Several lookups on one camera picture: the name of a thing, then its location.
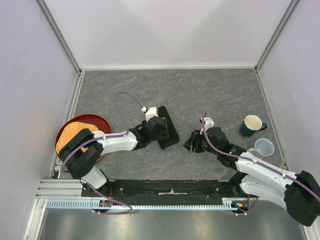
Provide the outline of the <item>black zippered tool case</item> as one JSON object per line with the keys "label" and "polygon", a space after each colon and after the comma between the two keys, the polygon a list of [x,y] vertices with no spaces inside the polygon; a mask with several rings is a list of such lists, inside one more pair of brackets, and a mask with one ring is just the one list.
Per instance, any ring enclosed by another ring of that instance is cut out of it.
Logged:
{"label": "black zippered tool case", "polygon": [[168,132],[168,138],[161,139],[158,141],[160,148],[164,150],[172,145],[179,143],[180,138],[174,127],[174,124],[172,122],[167,108],[165,106],[160,106],[157,110],[158,116],[165,121]]}

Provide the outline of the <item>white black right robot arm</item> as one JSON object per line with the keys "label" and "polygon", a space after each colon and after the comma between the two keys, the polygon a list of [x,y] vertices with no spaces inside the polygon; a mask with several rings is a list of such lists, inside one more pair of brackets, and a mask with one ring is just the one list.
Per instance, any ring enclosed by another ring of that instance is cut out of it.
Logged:
{"label": "white black right robot arm", "polygon": [[261,197],[284,208],[303,226],[310,227],[320,215],[320,186],[307,171],[295,173],[255,157],[232,144],[220,127],[194,130],[183,144],[194,153],[212,153],[227,168],[236,171],[229,191],[235,197],[244,193]]}

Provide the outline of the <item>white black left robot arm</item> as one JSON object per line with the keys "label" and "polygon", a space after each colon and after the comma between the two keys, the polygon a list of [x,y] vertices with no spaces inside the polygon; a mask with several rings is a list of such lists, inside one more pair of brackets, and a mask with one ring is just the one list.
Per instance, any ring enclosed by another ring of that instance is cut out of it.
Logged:
{"label": "white black left robot arm", "polygon": [[111,134],[93,133],[85,128],[67,143],[59,153],[61,170],[67,169],[73,179],[92,186],[99,197],[110,191],[107,177],[96,167],[98,158],[114,152],[136,151],[151,142],[168,141],[175,136],[170,118],[153,116],[127,131]]}

